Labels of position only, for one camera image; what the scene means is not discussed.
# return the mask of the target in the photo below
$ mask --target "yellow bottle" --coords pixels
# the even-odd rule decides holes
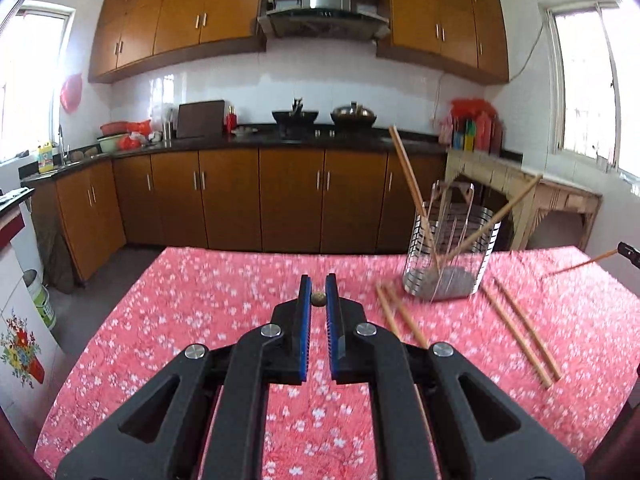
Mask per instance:
[[[53,146],[50,142],[45,142],[38,146],[38,171],[47,173],[53,170]]]

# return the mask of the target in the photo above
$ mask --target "floor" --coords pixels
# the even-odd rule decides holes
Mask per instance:
[[[85,288],[76,288],[73,294],[49,289],[57,318],[51,333],[68,357],[67,366],[60,370],[64,378],[52,384],[62,386],[100,325],[160,253],[160,249],[123,248],[91,277]]]

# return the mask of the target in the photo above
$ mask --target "black countertop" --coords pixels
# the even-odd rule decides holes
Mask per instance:
[[[349,150],[356,152],[394,152],[395,147],[387,130],[372,128],[365,132],[338,132],[334,126],[316,124],[315,129],[288,132],[283,134],[275,125],[262,125],[258,132],[245,136],[216,135],[193,137],[191,139],[171,139],[138,150],[103,153],[101,155],[69,164],[64,168],[43,174],[33,174],[22,179],[23,186],[36,184],[43,180],[57,179],[73,171],[82,170],[100,160],[124,158],[127,156],[150,155],[165,152],[189,152],[196,150],[224,150],[230,148],[315,148],[322,150]],[[447,149],[438,144],[438,138],[432,135],[400,132],[404,148],[409,155],[445,155]]]

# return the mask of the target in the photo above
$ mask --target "paint bucket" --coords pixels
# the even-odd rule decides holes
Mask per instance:
[[[51,307],[49,291],[42,285],[38,273],[29,269],[22,275],[22,279],[44,324],[49,330],[53,329],[56,325],[56,313]]]

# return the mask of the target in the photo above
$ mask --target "range hood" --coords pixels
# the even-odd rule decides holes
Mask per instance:
[[[353,12],[351,0],[302,0],[302,6],[268,11],[258,17],[270,38],[380,40],[391,32],[389,21],[371,12]]]

